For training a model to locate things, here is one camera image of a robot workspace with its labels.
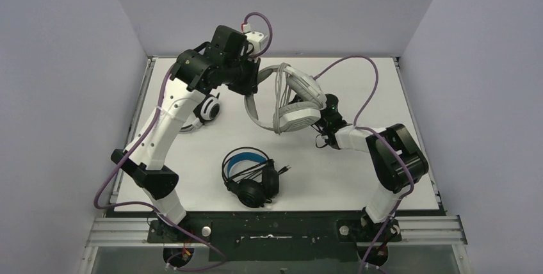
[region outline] screw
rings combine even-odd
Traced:
[[[349,227],[343,225],[339,228],[339,234],[342,236],[346,236],[349,234]]]
[[[209,237],[210,234],[211,228],[209,228],[209,226],[204,226],[204,228],[202,228],[202,236]]]

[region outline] black headphones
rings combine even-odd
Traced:
[[[220,112],[219,96],[220,93],[218,93],[216,97],[211,94],[206,95],[204,101],[197,105],[193,110],[196,119],[192,124],[184,125],[179,132],[190,132],[202,127],[208,122],[214,121]]]
[[[239,150],[253,151],[232,155]],[[257,164],[231,175],[232,167],[242,161],[252,161]],[[273,160],[263,151],[253,147],[240,147],[230,151],[224,157],[222,178],[227,190],[237,195],[243,205],[249,208],[258,208],[264,207],[264,203],[272,202],[272,198],[279,193],[279,175],[289,168],[289,166],[285,166],[276,171]],[[262,176],[261,182],[254,180],[260,175]]]

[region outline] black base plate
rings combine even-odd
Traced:
[[[212,242],[229,261],[300,261],[335,258],[341,262],[356,261],[353,238],[339,234],[339,227],[360,226],[362,211],[322,212],[192,212],[185,229]],[[157,220],[151,222],[149,243],[182,243],[186,236],[172,236],[160,230]],[[202,228],[211,228],[202,237]],[[356,241],[370,242],[375,234],[358,233]],[[210,261],[222,258],[213,251]]]

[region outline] headphones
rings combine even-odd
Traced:
[[[193,110],[196,119],[192,124],[184,125],[179,132],[190,132],[202,127],[207,122],[214,121],[220,112],[219,96],[220,93],[216,97],[211,94],[206,95],[204,101]]]
[[[252,152],[240,152],[232,155],[239,150],[252,150]],[[257,164],[232,174],[232,169],[243,161]],[[276,171],[273,160],[263,151],[253,147],[240,147],[226,155],[222,161],[221,173],[227,190],[238,196],[244,206],[258,208],[264,207],[264,203],[272,202],[272,198],[279,193],[279,175],[289,168],[289,166],[285,166]],[[254,180],[260,175],[262,176],[261,182]]]
[[[262,69],[257,76],[257,84],[267,79],[272,73],[277,73],[275,79],[275,113],[272,123],[264,123],[258,119],[254,95],[245,96],[245,110],[251,120],[266,130],[277,134],[291,132],[309,127],[321,118],[320,110],[326,108],[326,95],[319,84],[307,74],[291,67],[287,63],[273,65]],[[286,74],[287,87],[283,94],[282,74]],[[300,102],[289,102],[291,90],[301,99]]]

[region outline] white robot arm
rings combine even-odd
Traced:
[[[134,144],[139,143],[121,169],[144,190],[161,214],[159,217],[165,216],[170,221],[165,220],[168,225],[179,225],[187,213],[175,192],[179,176],[164,165],[166,154],[187,118],[213,88],[227,85],[241,95],[256,93],[260,59],[251,57],[255,50],[249,50],[249,43],[255,44],[234,29],[218,26],[211,42],[180,54],[162,87],[163,100],[157,107],[157,119],[155,112],[138,138],[111,155],[111,160],[119,164]],[[142,140],[147,130],[150,131]]]
[[[403,148],[406,143],[413,142],[412,138],[409,135],[409,132],[407,132],[407,130],[402,125],[395,125],[389,129],[373,128],[373,130],[380,133],[380,135],[385,138],[392,136],[390,138],[391,141],[389,144],[398,146],[398,150],[396,151],[396,153],[399,154],[400,157],[402,157],[404,151],[401,148]],[[405,138],[406,140],[402,141],[401,136],[397,137],[398,133],[404,135],[407,133],[407,136],[403,136],[403,138]],[[352,125],[343,127],[338,130],[335,133],[335,137],[338,149],[353,149],[363,152],[370,152],[370,149],[376,149],[376,143],[378,143],[375,140],[373,134],[369,133],[368,131],[356,129]],[[378,153],[372,154],[374,165],[376,165],[375,157],[381,155],[382,154]],[[416,152],[411,156],[408,155],[411,157],[411,160],[408,161],[409,163],[411,163],[411,166],[408,165],[408,167],[410,167],[409,170],[414,177],[413,180],[415,183],[417,183],[420,177],[428,171],[428,163],[426,162],[426,159],[424,157],[420,157],[419,155],[420,154],[416,154]],[[376,165],[376,173],[378,175],[380,183],[374,194],[372,195],[368,205],[364,208],[366,214],[373,223],[384,222],[389,213],[394,209],[396,202],[405,192],[409,190],[409,182],[407,181],[407,179],[405,179],[404,181],[400,179],[402,175],[401,167],[399,165],[396,165],[395,167],[399,168],[392,169],[386,168],[384,165],[385,163],[382,162],[382,164],[380,165],[381,169],[378,169],[378,165]]]

